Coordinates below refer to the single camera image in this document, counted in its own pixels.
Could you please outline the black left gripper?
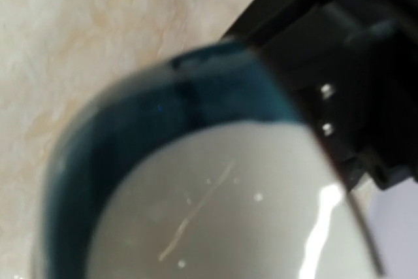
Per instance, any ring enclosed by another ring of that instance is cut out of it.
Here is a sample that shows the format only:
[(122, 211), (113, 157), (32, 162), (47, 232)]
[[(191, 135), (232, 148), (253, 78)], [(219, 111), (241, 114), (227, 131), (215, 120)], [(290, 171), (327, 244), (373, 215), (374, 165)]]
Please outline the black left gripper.
[(417, 178), (417, 0), (253, 0), (226, 36), (275, 66), (349, 189)]

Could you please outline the dark bowl white inside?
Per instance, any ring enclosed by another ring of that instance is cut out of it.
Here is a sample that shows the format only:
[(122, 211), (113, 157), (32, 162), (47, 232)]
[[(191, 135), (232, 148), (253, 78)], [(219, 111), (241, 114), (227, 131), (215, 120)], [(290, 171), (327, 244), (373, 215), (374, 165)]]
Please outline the dark bowl white inside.
[(34, 278), (384, 278), (298, 104), (222, 41), (107, 87), (46, 168)]

